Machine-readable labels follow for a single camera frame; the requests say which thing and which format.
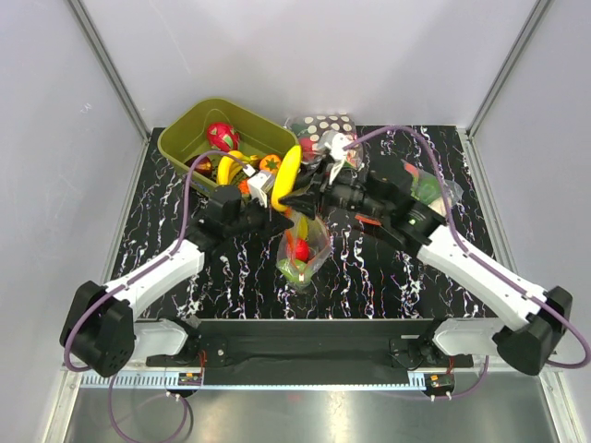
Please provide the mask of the clear orange-zip fruit bag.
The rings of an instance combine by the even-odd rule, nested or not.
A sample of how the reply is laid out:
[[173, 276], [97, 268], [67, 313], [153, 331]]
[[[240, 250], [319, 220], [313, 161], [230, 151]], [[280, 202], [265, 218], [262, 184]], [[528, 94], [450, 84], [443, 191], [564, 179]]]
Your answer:
[[290, 286], [303, 289], [331, 254], [331, 236], [320, 217], [311, 220], [294, 210], [288, 210], [286, 215], [294, 225], [283, 233], [276, 268]]

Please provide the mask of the orange fake persimmon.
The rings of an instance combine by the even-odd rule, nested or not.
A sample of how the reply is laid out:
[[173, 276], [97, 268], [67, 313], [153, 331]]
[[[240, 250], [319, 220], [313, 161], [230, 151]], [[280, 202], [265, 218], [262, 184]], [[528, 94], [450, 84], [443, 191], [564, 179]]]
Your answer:
[[273, 175], [279, 172], [282, 165], [282, 158], [276, 154], [269, 154], [264, 156], [259, 162], [259, 169], [261, 171], [267, 171]]

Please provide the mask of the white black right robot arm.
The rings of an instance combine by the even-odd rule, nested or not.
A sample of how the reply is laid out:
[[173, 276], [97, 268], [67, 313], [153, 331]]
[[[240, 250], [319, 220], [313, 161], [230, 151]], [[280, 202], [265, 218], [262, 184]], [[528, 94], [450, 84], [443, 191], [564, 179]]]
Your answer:
[[565, 333], [573, 298], [528, 282], [471, 245], [437, 211], [411, 194], [414, 176], [370, 171], [360, 186], [333, 183], [316, 173], [309, 185], [279, 203], [312, 218], [329, 208], [360, 216], [363, 231], [446, 274], [484, 302], [493, 318], [435, 320], [408, 346], [428, 365], [456, 355], [494, 355], [523, 374], [536, 376]]

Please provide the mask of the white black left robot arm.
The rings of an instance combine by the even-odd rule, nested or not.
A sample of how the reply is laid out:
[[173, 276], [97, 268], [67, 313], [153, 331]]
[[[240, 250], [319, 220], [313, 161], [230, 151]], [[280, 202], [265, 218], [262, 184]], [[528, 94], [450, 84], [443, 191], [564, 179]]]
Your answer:
[[237, 187], [218, 187], [159, 255], [113, 281], [78, 287], [59, 338], [66, 367], [111, 377], [128, 362], [153, 356], [192, 364], [199, 356], [196, 328], [173, 318], [142, 321], [140, 315], [177, 284], [199, 275], [226, 241], [246, 233], [275, 236], [293, 225], [257, 201], [244, 202]]

